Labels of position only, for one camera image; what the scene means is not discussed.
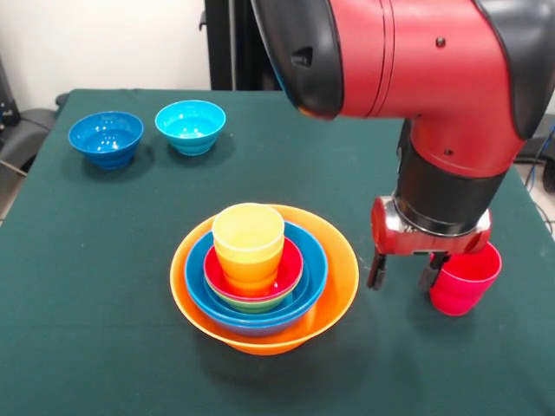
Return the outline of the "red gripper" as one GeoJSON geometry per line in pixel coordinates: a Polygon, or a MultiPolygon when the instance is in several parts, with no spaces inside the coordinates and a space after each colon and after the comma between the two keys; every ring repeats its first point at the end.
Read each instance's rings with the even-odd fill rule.
{"type": "Polygon", "coordinates": [[[371,212],[371,234],[378,252],[374,254],[367,285],[379,290],[387,275],[387,256],[410,256],[429,253],[430,259],[419,280],[419,288],[428,292],[434,286],[450,255],[476,252],[489,241],[492,215],[489,209],[466,234],[447,236],[420,230],[409,223],[395,208],[390,196],[377,197],[371,212]]]}

